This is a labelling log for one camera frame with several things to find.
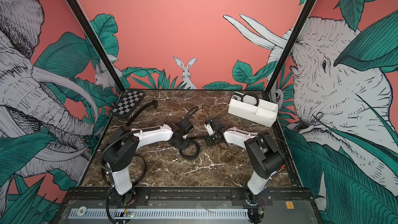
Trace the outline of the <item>long black belt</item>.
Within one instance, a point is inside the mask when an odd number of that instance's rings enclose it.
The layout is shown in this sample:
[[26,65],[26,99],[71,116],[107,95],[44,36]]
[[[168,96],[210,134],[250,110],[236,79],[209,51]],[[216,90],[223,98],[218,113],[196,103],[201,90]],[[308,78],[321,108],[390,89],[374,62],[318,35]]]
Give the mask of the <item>long black belt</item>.
[[[126,125],[127,125],[127,126],[130,126],[130,125],[132,124],[132,122],[133,122],[144,110],[146,110],[147,108],[149,108],[149,107],[151,107],[151,106],[153,106],[154,109],[157,109],[157,107],[158,107],[158,101],[157,101],[157,100],[153,100],[153,101],[151,101],[151,102],[145,104],[144,106],[142,106],[142,107],[141,107],[139,110],[137,110],[137,111],[135,112],[135,114],[127,121]],[[141,157],[141,158],[142,158],[142,160],[143,160],[143,162],[144,162],[144,170],[143,170],[143,172],[142,172],[140,178],[137,179],[135,182],[132,183],[133,186],[136,186],[138,183],[140,183],[140,182],[144,179],[144,177],[145,177],[145,175],[146,175],[146,172],[147,172],[147,163],[146,163],[144,157],[143,157],[142,155],[140,155],[140,154],[135,154],[135,156]],[[104,181],[108,186],[111,186],[111,182],[110,182],[110,180],[108,180],[108,176],[106,175],[105,169],[101,169],[101,176],[102,176],[103,181]]]

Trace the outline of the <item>black belt with metal buckle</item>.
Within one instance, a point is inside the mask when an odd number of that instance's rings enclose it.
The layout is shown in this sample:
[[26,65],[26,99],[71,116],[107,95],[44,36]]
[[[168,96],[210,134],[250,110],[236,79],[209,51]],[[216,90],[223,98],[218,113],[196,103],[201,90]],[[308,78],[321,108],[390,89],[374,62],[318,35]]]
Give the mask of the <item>black belt with metal buckle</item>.
[[251,92],[247,93],[234,92],[234,94],[232,95],[232,99],[254,106],[258,106],[260,103],[259,97]]

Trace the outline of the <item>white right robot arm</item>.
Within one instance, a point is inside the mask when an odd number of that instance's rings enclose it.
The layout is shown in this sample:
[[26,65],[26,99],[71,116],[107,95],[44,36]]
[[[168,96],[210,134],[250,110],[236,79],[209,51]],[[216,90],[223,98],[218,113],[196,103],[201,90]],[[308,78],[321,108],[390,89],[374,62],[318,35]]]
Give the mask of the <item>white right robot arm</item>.
[[245,187],[245,198],[249,204],[256,204],[262,198],[268,183],[286,164],[285,155],[267,132],[247,132],[236,127],[226,128],[220,118],[204,122],[208,146],[225,142],[246,150],[254,170]]

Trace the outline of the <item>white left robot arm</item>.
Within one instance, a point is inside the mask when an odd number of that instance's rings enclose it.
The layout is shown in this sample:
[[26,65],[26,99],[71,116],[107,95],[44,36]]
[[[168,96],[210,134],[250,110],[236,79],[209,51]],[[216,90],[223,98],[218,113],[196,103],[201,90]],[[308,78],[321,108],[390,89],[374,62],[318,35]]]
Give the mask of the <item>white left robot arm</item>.
[[114,190],[123,196],[133,189],[128,166],[138,149],[157,142],[170,142],[179,150],[185,150],[191,142],[187,136],[193,129],[188,119],[143,129],[124,125],[103,146],[99,166],[109,176]]

